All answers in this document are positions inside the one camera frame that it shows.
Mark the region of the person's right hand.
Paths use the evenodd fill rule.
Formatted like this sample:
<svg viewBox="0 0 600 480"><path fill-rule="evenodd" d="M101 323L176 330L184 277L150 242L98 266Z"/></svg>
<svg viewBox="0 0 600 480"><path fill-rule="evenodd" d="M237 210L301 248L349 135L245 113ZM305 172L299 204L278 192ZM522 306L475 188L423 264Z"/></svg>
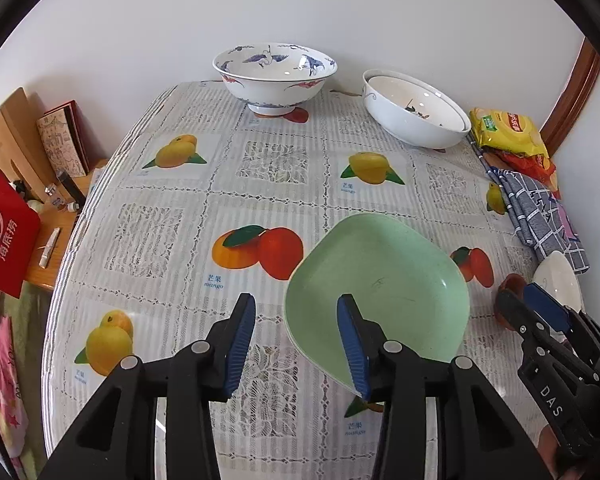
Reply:
<svg viewBox="0 0 600 480"><path fill-rule="evenodd" d="M536 448L554 479L579 480L583 476L583 471L577 468L571 468L562 474L558 471L557 452L559 444L550 426L545 426L541 430Z"/></svg>

